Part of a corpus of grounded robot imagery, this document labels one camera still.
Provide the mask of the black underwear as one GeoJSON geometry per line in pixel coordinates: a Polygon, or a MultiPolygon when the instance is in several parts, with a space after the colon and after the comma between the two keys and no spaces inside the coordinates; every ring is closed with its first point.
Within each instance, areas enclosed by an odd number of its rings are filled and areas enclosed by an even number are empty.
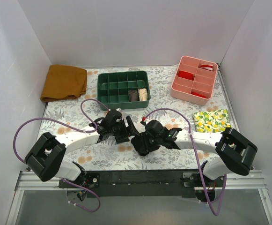
{"type": "Polygon", "coordinates": [[[156,150],[156,145],[151,142],[150,137],[146,134],[135,136],[131,143],[140,156],[146,156],[156,150]]]}

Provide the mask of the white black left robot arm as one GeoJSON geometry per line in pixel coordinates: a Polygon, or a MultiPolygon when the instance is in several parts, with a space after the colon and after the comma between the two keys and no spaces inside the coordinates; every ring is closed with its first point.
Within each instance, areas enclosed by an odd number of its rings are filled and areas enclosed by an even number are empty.
{"type": "Polygon", "coordinates": [[[52,135],[46,132],[40,136],[25,157],[25,163],[43,182],[53,177],[69,180],[74,187],[82,187],[86,182],[85,169],[76,162],[65,161],[64,155],[84,146],[94,145],[110,136],[117,143],[129,141],[131,136],[139,136],[131,118],[115,118],[108,122],[105,118],[98,120],[97,128],[89,124],[80,132],[52,135]]]}

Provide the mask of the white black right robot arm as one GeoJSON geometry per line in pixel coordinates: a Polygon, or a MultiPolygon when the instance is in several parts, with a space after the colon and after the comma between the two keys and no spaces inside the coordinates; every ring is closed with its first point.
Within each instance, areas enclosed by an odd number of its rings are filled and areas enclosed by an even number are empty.
{"type": "Polygon", "coordinates": [[[166,127],[146,128],[148,143],[168,149],[196,149],[217,154],[219,157],[201,166],[198,182],[202,186],[211,185],[215,179],[236,173],[247,176],[257,153],[257,146],[234,128],[226,128],[221,133],[190,133],[185,129],[166,127]]]}

